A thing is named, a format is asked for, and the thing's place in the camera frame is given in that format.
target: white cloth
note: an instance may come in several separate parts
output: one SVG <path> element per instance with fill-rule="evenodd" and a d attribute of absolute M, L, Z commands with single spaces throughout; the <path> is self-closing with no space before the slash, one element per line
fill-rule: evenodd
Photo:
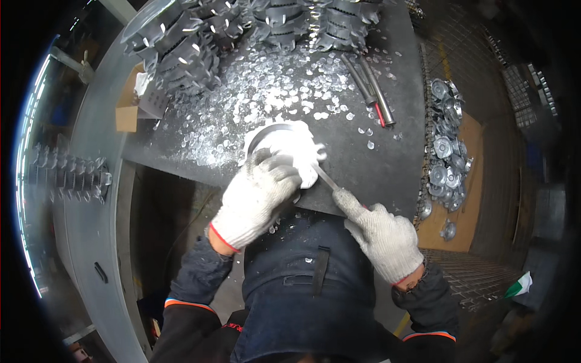
<path fill-rule="evenodd" d="M 422 264 L 418 235 L 409 219 L 395 217 L 379 203 L 366 209 L 344 189 L 334 191 L 333 199 L 347 215 L 345 228 L 386 281 L 397 283 Z"/>
<path fill-rule="evenodd" d="M 228 185 L 210 228 L 236 252 L 274 223 L 275 209 L 299 187 L 302 180 L 292 163 L 292 156 L 272 156 L 268 149 L 260 149 Z"/>

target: gray metal panel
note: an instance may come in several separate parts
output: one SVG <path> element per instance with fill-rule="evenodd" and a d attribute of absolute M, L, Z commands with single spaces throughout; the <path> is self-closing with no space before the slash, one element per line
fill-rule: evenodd
<path fill-rule="evenodd" d="M 95 159 L 107 158 L 113 183 L 105 205 L 92 200 L 66 200 L 56 206 L 55 225 L 66 228 L 71 262 L 78 289 L 103 342 L 118 362 L 146 362 L 144 350 L 133 329 L 119 275 L 116 246 L 116 205 L 125 135 L 115 129 L 115 105 L 137 57 L 123 55 L 120 36 L 113 42 L 95 71 L 79 111 L 70 143 L 70 153 Z M 104 283 L 95 271 L 98 262 L 108 277 Z"/>
<path fill-rule="evenodd" d="M 557 253 L 531 247 L 526 256 L 523 270 L 530 271 L 533 285 L 528 293 L 515 296 L 512 299 L 538 311 L 553 283 L 553 276 L 557 270 L 558 263 L 559 255 Z"/>
<path fill-rule="evenodd" d="M 561 240 L 565 228 L 565 185 L 537 191 L 533 236 Z"/>

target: pile of metal parts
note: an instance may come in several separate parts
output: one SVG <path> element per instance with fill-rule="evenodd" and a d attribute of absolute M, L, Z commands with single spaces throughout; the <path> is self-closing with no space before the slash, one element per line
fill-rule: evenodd
<path fill-rule="evenodd" d="M 236 0 L 154 0 L 127 24 L 125 52 L 166 92 L 198 94 L 220 84 L 218 47 L 231 49 L 244 32 Z"/>
<path fill-rule="evenodd" d="M 105 203 L 112 175 L 105 165 L 105 158 L 87 160 L 69 154 L 67 147 L 56 147 L 52 151 L 37 144 L 30 151 L 28 185 L 35 186 L 39 197 L 55 201 L 55 197 L 79 202 L 90 202 L 92 198 Z"/>
<path fill-rule="evenodd" d="M 379 23 L 382 0 L 331 0 L 320 5 L 320 34 L 316 49 L 326 52 L 365 50 L 368 28 Z"/>
<path fill-rule="evenodd" d="M 297 0 L 253 0 L 250 4 L 256 29 L 255 41 L 265 41 L 280 50 L 292 51 L 309 27 L 307 6 Z"/>
<path fill-rule="evenodd" d="M 429 158 L 427 188 L 432 200 L 453 212 L 466 198 L 464 180 L 474 160 L 468 157 L 464 142 L 458 140 L 464 101 L 451 81 L 434 78 L 431 81 L 431 91 L 433 147 Z M 424 200 L 421 219 L 427 218 L 431 210 L 431 202 Z"/>

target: metal shavings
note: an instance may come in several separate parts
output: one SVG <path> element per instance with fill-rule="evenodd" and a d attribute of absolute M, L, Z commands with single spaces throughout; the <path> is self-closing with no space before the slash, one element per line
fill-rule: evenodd
<path fill-rule="evenodd" d="M 315 112 L 313 114 L 313 117 L 315 118 L 315 120 L 320 120 L 322 118 L 328 118 L 329 114 L 327 112 Z"/>
<path fill-rule="evenodd" d="M 310 108 L 310 109 L 313 109 L 313 108 L 315 108 L 315 104 L 314 104 L 313 102 L 311 102 L 311 101 L 302 101 L 302 102 L 300 103 L 300 105 L 301 105 L 301 106 L 308 107 L 308 108 Z"/>
<path fill-rule="evenodd" d="M 316 99 L 328 99 L 331 103 L 327 112 L 317 113 L 319 119 L 349 110 L 341 108 L 338 92 L 356 87 L 349 85 L 348 71 L 337 54 L 322 60 L 310 56 L 315 52 L 307 44 L 297 45 L 293 52 L 281 53 L 247 39 L 242 42 L 245 41 L 236 49 L 238 54 L 231 55 L 231 63 L 226 62 L 221 84 L 213 92 L 172 99 L 167 112 L 179 120 L 181 128 L 177 134 L 183 136 L 177 138 L 178 151 L 170 158 L 211 168 L 225 164 L 234 168 L 242 158 L 243 136 L 258 125 L 273 119 L 284 121 L 283 115 L 288 117 L 301 110 L 310 114 Z"/>

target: metal rod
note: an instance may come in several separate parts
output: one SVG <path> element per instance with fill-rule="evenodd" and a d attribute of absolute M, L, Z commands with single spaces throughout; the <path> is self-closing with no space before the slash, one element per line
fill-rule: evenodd
<path fill-rule="evenodd" d="M 337 184 L 333 181 L 333 179 L 331 179 L 331 177 L 329 177 L 329 175 L 327 175 L 327 173 L 325 173 L 325 171 L 323 169 L 321 169 L 321 167 L 319 166 L 318 163 L 316 163 L 316 162 L 312 163 L 311 166 L 313 167 L 313 169 L 315 169 L 317 174 L 319 174 L 321 179 L 323 179 L 331 187 L 331 189 L 333 189 L 333 191 L 340 189 L 337 186 Z"/>
<path fill-rule="evenodd" d="M 383 117 L 385 118 L 385 124 L 386 125 L 393 125 L 396 122 L 393 119 L 393 115 L 392 115 L 391 110 L 389 109 L 388 102 L 385 100 L 385 96 L 383 95 L 383 92 L 381 91 L 381 87 L 379 86 L 379 82 L 377 81 L 377 78 L 375 78 L 375 74 L 373 74 L 373 69 L 371 69 L 371 66 L 369 65 L 369 63 L 367 63 L 365 58 L 359 57 L 359 62 L 361 63 L 361 67 L 363 68 L 363 72 L 365 72 L 365 74 L 367 75 L 367 78 L 369 79 L 369 81 L 371 83 L 371 88 L 373 89 L 375 96 L 377 96 L 377 103 L 379 104 L 379 108 L 381 109 L 381 112 L 383 113 Z"/>
<path fill-rule="evenodd" d="M 365 104 L 367 106 L 371 106 L 375 102 L 377 102 L 377 98 L 375 98 L 375 96 L 373 96 L 370 93 L 369 89 L 367 88 L 367 85 L 365 84 L 365 81 L 363 80 L 363 78 L 361 78 L 361 75 L 359 75 L 359 72 L 357 72 L 355 67 L 353 67 L 353 64 L 347 58 L 345 53 L 341 54 L 341 60 L 343 61 L 343 63 L 345 63 L 345 66 L 349 70 L 349 73 L 351 73 L 351 77 L 353 77 L 353 80 L 355 81 L 355 83 L 359 87 L 359 90 L 363 94 L 363 99 L 365 100 Z"/>

